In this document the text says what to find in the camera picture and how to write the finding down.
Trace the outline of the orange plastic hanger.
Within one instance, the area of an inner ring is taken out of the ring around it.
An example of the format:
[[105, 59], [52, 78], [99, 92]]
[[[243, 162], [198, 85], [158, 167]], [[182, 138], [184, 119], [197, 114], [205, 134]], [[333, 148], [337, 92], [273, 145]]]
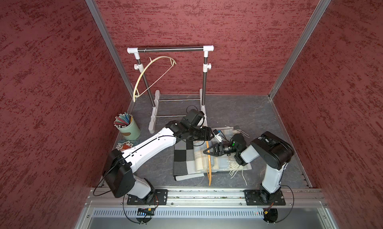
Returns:
[[212, 168], [211, 168], [211, 157], [210, 155], [207, 155], [207, 161], [208, 161], [208, 171], [207, 171], [207, 177], [208, 177], [208, 186], [211, 186], [212, 182]]

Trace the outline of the blue plaid fringed scarf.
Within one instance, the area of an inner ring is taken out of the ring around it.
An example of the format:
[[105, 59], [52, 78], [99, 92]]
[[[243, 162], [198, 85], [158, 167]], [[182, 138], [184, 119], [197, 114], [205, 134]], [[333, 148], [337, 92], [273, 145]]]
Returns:
[[[244, 133], [238, 126], [234, 127], [220, 127], [220, 128], [215, 128], [217, 129], [225, 141], [223, 143], [227, 143], [231, 137], [239, 133], [243, 136], [248, 136], [248, 134]], [[213, 138], [211, 141], [208, 141], [208, 147], [212, 146], [213, 144], [219, 143], [215, 138]], [[228, 172], [230, 176], [233, 178], [235, 174], [238, 171], [245, 171], [245, 170], [251, 170], [252, 167], [250, 165], [246, 166], [240, 166], [234, 159], [234, 153], [231, 155], [225, 155], [225, 156], [220, 156], [220, 157], [211, 157], [211, 168], [212, 168], [212, 173], [218, 173], [218, 172]]]

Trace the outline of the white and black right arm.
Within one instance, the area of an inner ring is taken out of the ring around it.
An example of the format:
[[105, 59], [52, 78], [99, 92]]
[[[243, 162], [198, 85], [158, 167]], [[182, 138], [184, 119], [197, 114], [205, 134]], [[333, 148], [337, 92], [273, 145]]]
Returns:
[[261, 158], [266, 163], [264, 179], [258, 190], [248, 190], [245, 198], [248, 205], [285, 205], [282, 198], [281, 179], [283, 172], [294, 155], [292, 147], [269, 131], [246, 144], [242, 134], [237, 133], [228, 142], [216, 143], [203, 151], [205, 155], [221, 157], [233, 155], [235, 162], [242, 167]]

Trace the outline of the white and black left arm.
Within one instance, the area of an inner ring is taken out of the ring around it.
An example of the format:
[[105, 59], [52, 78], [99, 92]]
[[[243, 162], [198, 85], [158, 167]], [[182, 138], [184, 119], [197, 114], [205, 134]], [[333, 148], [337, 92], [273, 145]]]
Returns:
[[123, 152], [114, 149], [109, 153], [103, 179], [115, 198], [125, 195], [135, 196], [146, 204], [153, 201], [154, 187], [146, 179], [134, 173], [149, 159], [179, 141], [210, 141], [214, 138], [212, 129], [204, 125], [205, 114], [195, 109], [190, 110], [180, 121], [173, 120], [157, 134], [141, 144]]

